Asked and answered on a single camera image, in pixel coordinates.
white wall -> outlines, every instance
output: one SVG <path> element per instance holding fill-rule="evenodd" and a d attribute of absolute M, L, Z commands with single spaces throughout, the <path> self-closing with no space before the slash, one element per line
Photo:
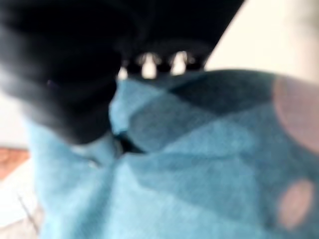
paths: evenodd
<path fill-rule="evenodd" d="M 316 61 L 309 51 L 304 53 L 310 48 L 319 55 L 319 40 L 317 36 L 299 34 L 301 28 L 307 27 L 307 23 L 300 23 L 296 10 L 300 1 L 246 1 L 212 54 L 208 68 L 258 69 L 313 79 L 308 66 Z"/>
<path fill-rule="evenodd" d="M 0 93 L 0 147 L 26 147 L 22 117 L 15 101 Z"/>

blue fabric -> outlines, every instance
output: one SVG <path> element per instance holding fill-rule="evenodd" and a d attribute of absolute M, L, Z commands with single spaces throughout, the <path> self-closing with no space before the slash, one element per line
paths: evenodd
<path fill-rule="evenodd" d="M 273 75 L 249 71 L 119 82 L 111 118 L 145 154 L 90 167 L 28 123 L 43 239 L 314 239 L 319 197 L 289 231 L 278 202 L 300 179 L 319 185 L 318 157 L 286 135 Z"/>

floor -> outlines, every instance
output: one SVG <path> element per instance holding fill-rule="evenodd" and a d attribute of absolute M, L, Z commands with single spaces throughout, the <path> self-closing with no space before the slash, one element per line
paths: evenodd
<path fill-rule="evenodd" d="M 302 77 L 308 73 L 298 67 L 295 47 L 286 27 L 287 3 L 291 0 L 248 0 L 211 55 L 206 68 L 258 69 Z M 16 104 L 0 96 L 0 146 L 26 148 L 21 117 L 16 115 Z M 32 181 L 32 164 L 27 161 L 6 177 L 6 185 L 19 192 L 24 210 L 31 208 L 29 217 L 5 228 L 0 228 L 1 239 L 35 239 L 43 220 L 43 212 L 36 202 Z"/>

blue towel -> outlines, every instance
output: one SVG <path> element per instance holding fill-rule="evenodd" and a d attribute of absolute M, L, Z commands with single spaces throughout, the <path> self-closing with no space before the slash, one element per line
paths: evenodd
<path fill-rule="evenodd" d="M 278 122 L 262 72 L 216 71 L 119 82 L 114 134 L 145 153 L 92 167 L 28 122 L 43 239 L 315 239 L 319 159 Z M 280 223 L 280 201 L 315 186 L 307 218 Z"/>

pink spot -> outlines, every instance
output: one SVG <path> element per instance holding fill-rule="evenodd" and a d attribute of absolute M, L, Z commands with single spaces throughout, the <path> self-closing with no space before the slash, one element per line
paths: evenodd
<path fill-rule="evenodd" d="M 315 186 L 303 179 L 291 185 L 279 203 L 278 221 L 288 230 L 301 225 L 314 202 Z"/>
<path fill-rule="evenodd" d="M 274 104 L 283 129 L 300 145 L 319 154 L 319 86 L 278 78 Z"/>

